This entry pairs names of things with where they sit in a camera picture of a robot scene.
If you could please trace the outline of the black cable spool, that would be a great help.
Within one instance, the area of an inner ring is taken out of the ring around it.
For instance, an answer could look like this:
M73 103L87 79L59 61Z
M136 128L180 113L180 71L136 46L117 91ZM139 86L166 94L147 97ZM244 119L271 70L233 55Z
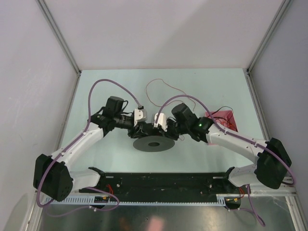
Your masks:
M133 142L133 147L142 152L162 152L171 149L174 145L174 140L161 136L142 137Z

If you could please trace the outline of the pink plastic box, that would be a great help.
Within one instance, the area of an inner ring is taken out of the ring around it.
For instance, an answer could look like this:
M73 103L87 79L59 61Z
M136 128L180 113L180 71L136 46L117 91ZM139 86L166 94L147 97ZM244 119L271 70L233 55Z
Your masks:
M215 121L230 130L238 132L238 128L235 122L233 109L228 106L223 106L216 111L210 112Z

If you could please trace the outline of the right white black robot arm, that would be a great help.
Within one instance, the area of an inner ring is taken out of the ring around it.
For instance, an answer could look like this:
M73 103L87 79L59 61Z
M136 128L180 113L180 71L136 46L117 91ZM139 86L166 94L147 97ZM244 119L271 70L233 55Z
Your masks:
M167 117L158 112L153 116L154 127L173 139L188 134L195 141L219 145L252 162L227 170L222 181L225 192L233 193L241 186L254 183L278 189L283 183L292 162L280 140L271 138L266 141L242 136L211 118L197 117L184 103L175 106L171 112L175 118L172 125L168 125Z

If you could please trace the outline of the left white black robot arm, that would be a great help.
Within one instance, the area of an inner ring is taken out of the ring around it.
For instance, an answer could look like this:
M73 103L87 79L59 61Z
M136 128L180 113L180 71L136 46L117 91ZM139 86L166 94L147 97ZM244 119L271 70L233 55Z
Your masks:
M95 192L106 188L106 180L101 171L89 167L83 171L73 171L75 162L96 142L104 138L115 128L132 131L137 124L147 119L143 106L138 106L132 113L125 113L125 100L109 97L106 105L93 114L86 128L67 146L51 155L41 154L35 163L33 185L38 193L44 193L58 202L71 192L91 187Z

